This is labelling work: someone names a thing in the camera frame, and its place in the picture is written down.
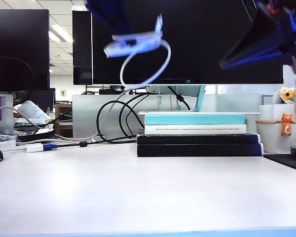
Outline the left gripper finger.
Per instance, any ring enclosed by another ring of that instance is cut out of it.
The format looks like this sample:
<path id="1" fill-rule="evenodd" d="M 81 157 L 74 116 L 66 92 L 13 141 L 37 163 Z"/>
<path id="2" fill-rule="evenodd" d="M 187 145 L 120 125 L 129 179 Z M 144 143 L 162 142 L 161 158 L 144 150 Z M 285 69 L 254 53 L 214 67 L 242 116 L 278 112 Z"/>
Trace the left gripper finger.
<path id="1" fill-rule="evenodd" d="M 85 6 L 94 16 L 109 25 L 117 35 L 134 33 L 123 0 L 87 0 Z"/>

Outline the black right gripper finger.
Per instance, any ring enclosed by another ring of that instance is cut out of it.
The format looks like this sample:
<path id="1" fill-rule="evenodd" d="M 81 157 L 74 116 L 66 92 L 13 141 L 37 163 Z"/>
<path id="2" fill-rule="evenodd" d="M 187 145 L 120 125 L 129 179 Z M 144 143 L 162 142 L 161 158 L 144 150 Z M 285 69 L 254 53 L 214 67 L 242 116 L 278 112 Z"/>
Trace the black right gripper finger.
<path id="1" fill-rule="evenodd" d="M 282 65 L 289 62 L 289 54 L 281 48 L 286 41 L 284 31 L 270 16 L 257 12 L 251 28 L 220 61 L 222 69 L 262 60 Z"/>

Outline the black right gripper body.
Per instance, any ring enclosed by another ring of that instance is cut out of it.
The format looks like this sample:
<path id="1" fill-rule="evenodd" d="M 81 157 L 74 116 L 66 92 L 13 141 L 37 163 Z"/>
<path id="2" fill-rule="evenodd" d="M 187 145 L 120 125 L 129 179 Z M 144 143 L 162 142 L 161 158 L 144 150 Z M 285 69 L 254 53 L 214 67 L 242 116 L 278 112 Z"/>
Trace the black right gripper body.
<path id="1" fill-rule="evenodd" d="M 274 47 L 287 56 L 285 64 L 296 74 L 296 0 L 260 0 L 258 10 L 274 25 Z"/>

